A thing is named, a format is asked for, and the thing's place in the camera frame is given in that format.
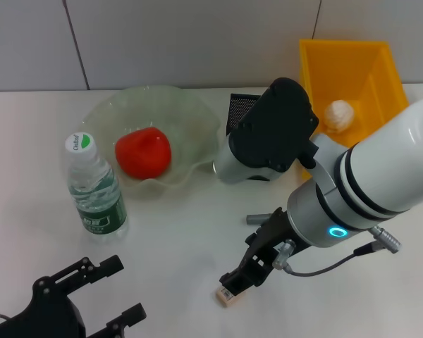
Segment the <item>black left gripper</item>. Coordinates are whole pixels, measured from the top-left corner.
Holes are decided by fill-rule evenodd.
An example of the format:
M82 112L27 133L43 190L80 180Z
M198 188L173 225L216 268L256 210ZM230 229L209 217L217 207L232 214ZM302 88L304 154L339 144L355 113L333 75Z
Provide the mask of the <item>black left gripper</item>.
M85 337L85 324L68 295L122 269L123 264L117 255L98 266L84 257L52 277L38 279L33 284L28 306L0 324L0 337ZM88 338L123 338L126 327L132 327L146 317L142 304L138 303Z

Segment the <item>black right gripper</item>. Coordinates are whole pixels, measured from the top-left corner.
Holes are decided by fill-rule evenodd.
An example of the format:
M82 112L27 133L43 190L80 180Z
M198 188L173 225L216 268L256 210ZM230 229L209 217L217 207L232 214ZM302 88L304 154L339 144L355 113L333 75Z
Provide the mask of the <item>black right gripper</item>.
M251 235L245 264L225 273L219 282L237 296L250 287L262 285L273 269L283 270L295 250L295 232L282 208L277 208Z

